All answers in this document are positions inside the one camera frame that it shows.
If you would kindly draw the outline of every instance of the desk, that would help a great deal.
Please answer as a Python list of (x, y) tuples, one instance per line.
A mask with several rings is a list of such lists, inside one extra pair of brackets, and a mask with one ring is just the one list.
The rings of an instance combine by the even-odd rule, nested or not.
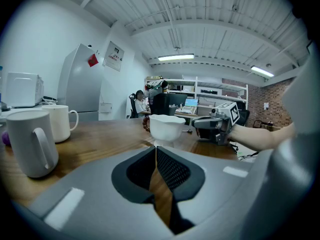
[[(29, 205), (41, 192), (75, 168), (93, 160), (153, 146), (154, 139), (142, 125), (142, 118), (79, 122), (66, 141), (56, 145), (59, 161), (56, 168), (40, 179), (27, 177), (20, 170), (11, 147), (0, 144), (0, 175), (9, 196), (22, 205)], [(0, 133), (6, 126), (0, 127)], [(183, 132), (174, 147), (199, 155), (237, 160), (230, 146), (217, 146), (200, 139), (196, 132)], [(169, 225), (172, 193), (157, 169), (153, 172), (150, 191), (155, 195), (156, 212)]]
[(181, 112), (175, 112), (174, 115), (176, 117), (181, 117), (181, 118), (190, 118), (189, 126), (191, 126), (192, 119), (199, 117), (197, 114), (187, 114), (187, 113), (181, 113)]

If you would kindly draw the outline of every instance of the white shelving unit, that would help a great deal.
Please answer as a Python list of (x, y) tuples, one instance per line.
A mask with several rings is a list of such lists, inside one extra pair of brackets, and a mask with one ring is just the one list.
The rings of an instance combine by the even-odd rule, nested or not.
[[(154, 81), (155, 79), (148, 79), (147, 82)], [(176, 85), (176, 86), (193, 86), (194, 91), (187, 91), (187, 90), (170, 90), (168, 89), (169, 93), (179, 93), (179, 94), (188, 94), (190, 96), (193, 96), (194, 99), (199, 97), (205, 97), (205, 98), (213, 98), (218, 100), (224, 100), (226, 102), (237, 102), (242, 101), (245, 102), (245, 108), (248, 109), (248, 85), (246, 87), (227, 84), (227, 83), (218, 83), (218, 82), (205, 82), (205, 81), (198, 81), (198, 77), (195, 77), (195, 80), (185, 80), (185, 79), (165, 79), (169, 85)], [(226, 90), (230, 92), (237, 93), (237, 97), (232, 96), (224, 96), (224, 95), (218, 95), (218, 94), (211, 94), (211, 93), (204, 93), (204, 92), (198, 92), (198, 90), (201, 87), (207, 87), (212, 89), (220, 89), (220, 90)], [(241, 98), (240, 96), (243, 96), (246, 91), (246, 99)], [(207, 108), (212, 109), (213, 106), (207, 106), (207, 105), (198, 105), (199, 108)]]

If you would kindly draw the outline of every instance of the ceiling light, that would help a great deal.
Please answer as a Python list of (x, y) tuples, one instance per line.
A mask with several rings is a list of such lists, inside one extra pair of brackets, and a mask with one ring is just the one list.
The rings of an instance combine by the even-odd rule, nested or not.
[(256, 66), (252, 66), (251, 69), (254, 70), (254, 71), (257, 71), (259, 73), (262, 73), (262, 74), (264, 74), (264, 75), (266, 75), (268, 77), (271, 77), (271, 78), (274, 76), (273, 74), (271, 74), (271, 73), (269, 73), (269, 72), (267, 72), (267, 71), (265, 71), (265, 70), (263, 70), (261, 68), (258, 68)]
[(170, 61), (170, 60), (185, 60), (185, 59), (194, 59), (195, 55), (193, 53), (189, 54), (174, 54), (174, 55), (167, 55), (167, 56), (160, 56), (158, 57), (159, 61)]

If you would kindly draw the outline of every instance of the laptop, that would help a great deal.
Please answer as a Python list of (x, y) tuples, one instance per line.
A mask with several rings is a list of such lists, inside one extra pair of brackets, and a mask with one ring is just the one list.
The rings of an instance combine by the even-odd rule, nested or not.
[(181, 112), (186, 114), (194, 114), (197, 109), (197, 105), (198, 100), (196, 98), (187, 98)]

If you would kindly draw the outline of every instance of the office chair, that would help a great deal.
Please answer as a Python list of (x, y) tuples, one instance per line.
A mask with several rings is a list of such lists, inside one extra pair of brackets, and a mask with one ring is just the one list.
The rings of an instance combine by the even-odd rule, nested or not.
[(170, 96), (166, 93), (159, 93), (153, 97), (152, 104), (150, 103), (151, 113), (155, 115), (169, 116)]
[[(250, 116), (250, 111), (249, 110), (239, 110), (239, 120), (236, 122), (237, 125), (240, 126), (245, 126), (249, 116)], [(239, 147), (237, 145), (230, 144), (234, 152), (237, 154), (237, 151), (239, 150)]]
[(135, 103), (136, 95), (134, 93), (132, 93), (129, 96), (129, 99), (131, 102), (131, 116), (130, 116), (130, 118), (138, 118), (138, 113), (136, 110), (136, 103)]

